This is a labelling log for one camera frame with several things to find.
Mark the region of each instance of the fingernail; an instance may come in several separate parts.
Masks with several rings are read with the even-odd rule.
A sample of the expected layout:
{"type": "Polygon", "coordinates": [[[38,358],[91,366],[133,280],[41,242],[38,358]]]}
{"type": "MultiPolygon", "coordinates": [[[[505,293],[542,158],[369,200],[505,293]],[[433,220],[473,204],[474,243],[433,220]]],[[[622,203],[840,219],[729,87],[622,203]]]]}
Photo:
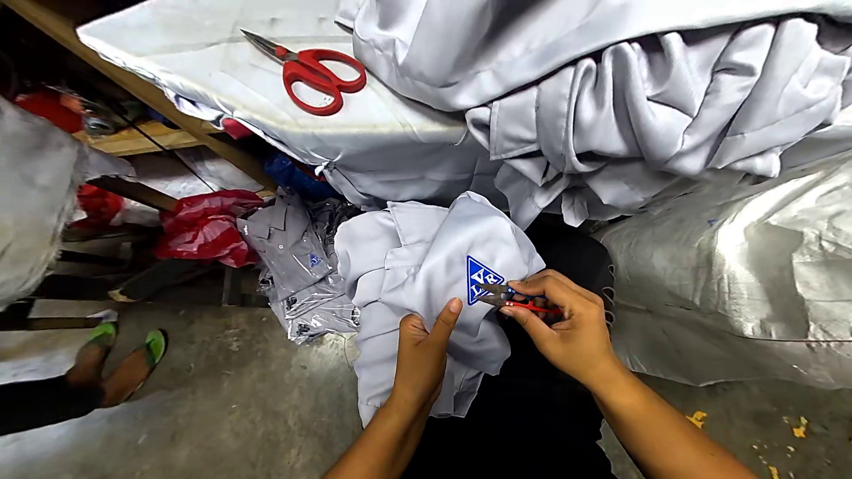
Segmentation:
{"type": "Polygon", "coordinates": [[[457,313],[462,310],[462,300],[454,297],[447,303],[447,306],[450,307],[450,311],[457,313]]]}

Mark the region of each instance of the left hand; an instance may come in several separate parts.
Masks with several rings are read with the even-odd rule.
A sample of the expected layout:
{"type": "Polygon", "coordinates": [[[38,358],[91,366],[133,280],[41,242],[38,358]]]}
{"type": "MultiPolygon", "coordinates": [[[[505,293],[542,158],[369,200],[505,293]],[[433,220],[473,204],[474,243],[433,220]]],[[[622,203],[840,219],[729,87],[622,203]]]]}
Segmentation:
{"type": "Polygon", "coordinates": [[[438,314],[431,333],[420,316],[402,318],[394,388],[388,403],[413,411],[432,407],[444,381],[446,344],[461,311],[462,300],[454,297],[438,314]]]}

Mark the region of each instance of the hand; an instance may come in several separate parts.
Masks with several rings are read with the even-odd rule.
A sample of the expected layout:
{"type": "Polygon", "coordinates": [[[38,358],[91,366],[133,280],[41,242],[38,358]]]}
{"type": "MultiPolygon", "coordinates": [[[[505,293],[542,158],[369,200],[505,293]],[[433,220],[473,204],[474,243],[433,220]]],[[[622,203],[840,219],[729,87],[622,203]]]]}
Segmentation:
{"type": "Polygon", "coordinates": [[[609,342],[603,301],[595,293],[551,269],[524,281],[510,281],[509,286],[528,295],[544,294],[562,310],[562,320],[548,327],[529,309],[517,306],[500,309],[523,326],[538,350],[554,366],[589,389],[613,368],[624,368],[609,342]]]}
{"type": "Polygon", "coordinates": [[[402,318],[394,388],[388,403],[416,411],[432,407],[444,381],[446,344],[461,311],[462,300],[454,297],[438,314],[431,333],[420,316],[402,318]]]}

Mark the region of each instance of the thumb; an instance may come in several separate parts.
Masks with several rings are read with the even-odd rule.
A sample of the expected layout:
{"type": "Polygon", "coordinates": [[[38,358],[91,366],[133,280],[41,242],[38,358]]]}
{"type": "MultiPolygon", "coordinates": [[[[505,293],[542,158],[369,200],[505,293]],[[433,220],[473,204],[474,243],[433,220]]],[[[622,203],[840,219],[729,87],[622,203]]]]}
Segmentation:
{"type": "Polygon", "coordinates": [[[503,306],[500,308],[500,312],[515,318],[518,324],[530,335],[530,338],[532,338],[535,344],[541,344],[556,335],[556,332],[544,324],[544,321],[529,309],[518,308],[517,306],[503,306]]]}
{"type": "Polygon", "coordinates": [[[454,297],[446,303],[444,308],[438,314],[438,319],[435,320],[435,325],[432,326],[432,332],[429,334],[429,341],[439,344],[443,349],[446,349],[446,343],[450,340],[450,333],[458,321],[458,314],[462,312],[462,300],[454,297]]]}

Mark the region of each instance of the scissors handle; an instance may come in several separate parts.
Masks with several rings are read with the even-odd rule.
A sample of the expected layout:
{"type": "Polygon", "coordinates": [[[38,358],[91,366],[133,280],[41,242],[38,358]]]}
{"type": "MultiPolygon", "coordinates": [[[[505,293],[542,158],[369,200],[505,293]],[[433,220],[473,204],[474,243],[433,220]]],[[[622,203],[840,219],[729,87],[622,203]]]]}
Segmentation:
{"type": "MultiPolygon", "coordinates": [[[[288,53],[289,50],[284,47],[275,49],[275,54],[279,58],[284,58],[288,53]]],[[[329,49],[307,49],[296,54],[296,61],[284,62],[283,79],[287,95],[302,110],[318,116],[328,116],[343,108],[341,92],[354,93],[364,88],[367,83],[367,73],[364,65],[349,55],[329,49]],[[323,60],[341,61],[358,70],[359,75],[354,80],[343,80],[320,63],[323,60]],[[305,103],[293,93],[295,82],[303,82],[307,86],[331,96],[332,102],[324,107],[315,107],[305,103]]]]}
{"type": "Polygon", "coordinates": [[[547,308],[539,308],[538,306],[533,306],[531,304],[526,303],[516,303],[514,301],[505,300],[504,306],[517,306],[518,308],[529,309],[530,311],[538,311],[540,313],[551,313],[553,315],[561,315],[561,309],[547,309],[547,308]]]}

